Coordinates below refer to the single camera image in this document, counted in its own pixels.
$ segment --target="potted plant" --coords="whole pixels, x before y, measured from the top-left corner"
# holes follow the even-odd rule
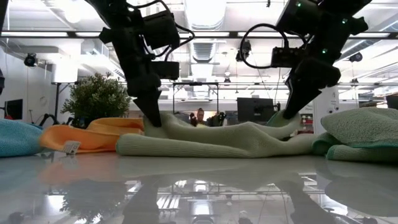
[[[131,98],[126,87],[109,76],[96,73],[71,87],[61,113],[74,115],[72,126],[86,128],[95,119],[121,117],[128,112]]]

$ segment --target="teal towel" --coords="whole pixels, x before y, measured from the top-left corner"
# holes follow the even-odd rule
[[[0,157],[31,156],[42,150],[42,130],[31,124],[0,119]]]
[[[398,110],[359,108],[321,119],[327,133],[313,153],[327,159],[358,162],[398,161]]]
[[[172,114],[162,114],[162,127],[156,128],[144,120],[145,136],[125,134],[116,145],[123,156],[260,158],[308,154],[315,136],[300,134],[288,141],[300,129],[300,115],[291,120],[277,113],[270,126],[246,122],[233,126],[196,128]]]

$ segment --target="white pillar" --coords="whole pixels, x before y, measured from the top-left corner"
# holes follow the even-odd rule
[[[321,119],[329,114],[339,112],[338,88],[337,86],[326,88],[313,101],[313,130],[315,134],[325,132]]]

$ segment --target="computer monitor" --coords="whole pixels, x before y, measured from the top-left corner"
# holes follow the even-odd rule
[[[4,103],[4,108],[7,112],[4,112],[4,118],[8,115],[14,120],[22,119],[23,104],[23,99],[6,101]]]
[[[386,96],[388,108],[398,110],[398,96]]]
[[[262,98],[238,98],[239,122],[268,122],[275,114],[274,101]]]

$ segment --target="green towel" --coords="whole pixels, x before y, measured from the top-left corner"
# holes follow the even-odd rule
[[[398,161],[398,110],[359,108],[321,119],[327,133],[313,143],[313,153],[357,162]]]
[[[288,141],[300,128],[300,115],[290,120],[277,113],[269,126],[247,122],[234,126],[195,128],[171,114],[162,114],[162,127],[144,120],[145,136],[125,134],[116,152],[124,156],[260,158],[308,154],[315,136],[300,134]]]

